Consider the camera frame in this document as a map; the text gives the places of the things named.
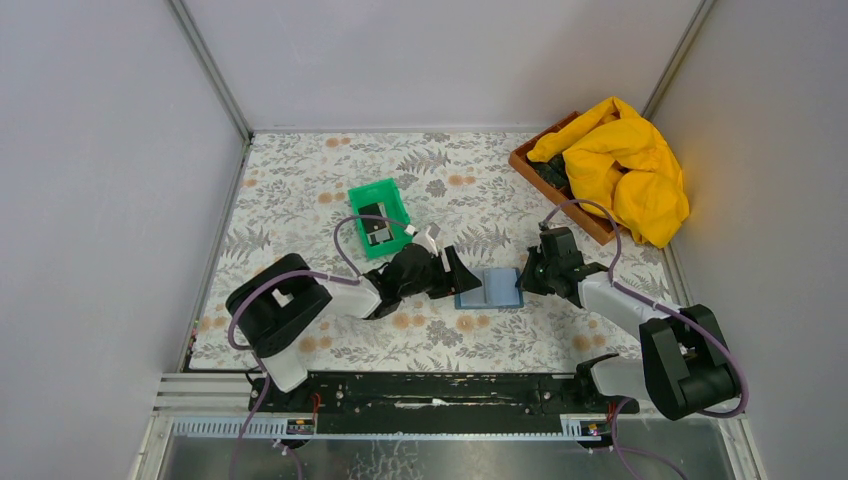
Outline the grey credit card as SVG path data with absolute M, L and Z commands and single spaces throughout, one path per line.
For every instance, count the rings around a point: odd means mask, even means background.
M 374 230 L 367 234 L 367 238 L 370 246 L 382 245 L 394 239 L 390 228 Z

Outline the green plastic bin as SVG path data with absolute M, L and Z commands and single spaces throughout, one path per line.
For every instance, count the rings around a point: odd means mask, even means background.
M 393 178 L 348 191 L 358 233 L 368 259 L 398 253 L 412 240 L 406 227 L 410 218 Z

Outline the yellow cloth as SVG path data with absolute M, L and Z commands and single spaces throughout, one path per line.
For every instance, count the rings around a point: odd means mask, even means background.
M 560 155 L 563 173 L 583 209 L 609 212 L 637 243 L 666 247 L 690 215 L 684 173 L 660 131 L 612 96 L 527 152 L 532 164 Z

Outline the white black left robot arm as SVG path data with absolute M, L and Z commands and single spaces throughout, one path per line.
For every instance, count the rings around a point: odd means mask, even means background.
M 320 316 L 376 320 L 408 297 L 435 300 L 481 285 L 452 246 L 433 253 L 410 243 L 355 279 L 314 271 L 300 255 L 288 254 L 232 292 L 225 306 L 275 387 L 290 392 L 308 377 L 294 344 Z

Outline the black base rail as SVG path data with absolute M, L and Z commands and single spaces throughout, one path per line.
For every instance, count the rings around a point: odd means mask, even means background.
M 250 382 L 261 413 L 303 414 L 320 434 L 563 434 L 570 416 L 600 424 L 637 401 L 603 396 L 583 373 L 311 372 L 289 392 Z

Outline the brown wooden tray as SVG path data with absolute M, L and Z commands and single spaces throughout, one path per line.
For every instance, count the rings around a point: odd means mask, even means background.
M 541 133 L 517 147 L 510 153 L 509 165 L 524 177 L 535 189 L 541 192 L 548 200 L 559 205 L 573 198 L 571 188 L 567 185 L 557 186 L 545 180 L 527 159 L 527 153 L 536 145 L 537 141 L 548 133 L 556 133 L 573 120 L 580 113 L 573 111 L 547 127 Z M 613 224 L 611 221 L 586 212 L 576 204 L 569 204 L 562 208 L 563 213 L 569 217 L 577 226 L 587 233 L 600 245 L 606 245 L 615 239 Z

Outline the black credit card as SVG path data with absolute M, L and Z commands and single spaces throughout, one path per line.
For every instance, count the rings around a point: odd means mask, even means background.
M 358 210 L 358 214 L 361 216 L 363 229 L 367 233 L 389 227 L 389 224 L 384 220 L 385 212 L 383 204 L 380 202 L 362 206 Z

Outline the floral table mat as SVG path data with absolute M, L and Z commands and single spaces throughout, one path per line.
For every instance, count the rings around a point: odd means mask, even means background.
M 289 253 L 317 271 L 349 276 L 367 258 L 350 189 L 395 181 L 414 225 L 434 222 L 469 267 L 522 268 L 552 209 L 508 162 L 524 133 L 263 133 L 246 161 L 188 368 L 248 370 L 227 340 L 227 297 Z M 386 318 L 325 316 L 296 340 L 313 370 L 566 372 L 607 353 L 640 354 L 613 322 L 555 296 L 520 309 L 458 310 L 424 295 Z

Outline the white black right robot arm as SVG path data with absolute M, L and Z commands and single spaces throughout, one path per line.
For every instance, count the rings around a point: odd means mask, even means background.
M 605 354 L 575 369 L 584 402 L 631 398 L 651 402 L 669 420 L 711 413 L 742 399 L 743 380 L 732 366 L 714 313 L 703 305 L 664 305 L 587 263 L 567 227 L 540 228 L 517 282 L 526 293 L 556 295 L 598 314 L 638 339 L 641 356 Z

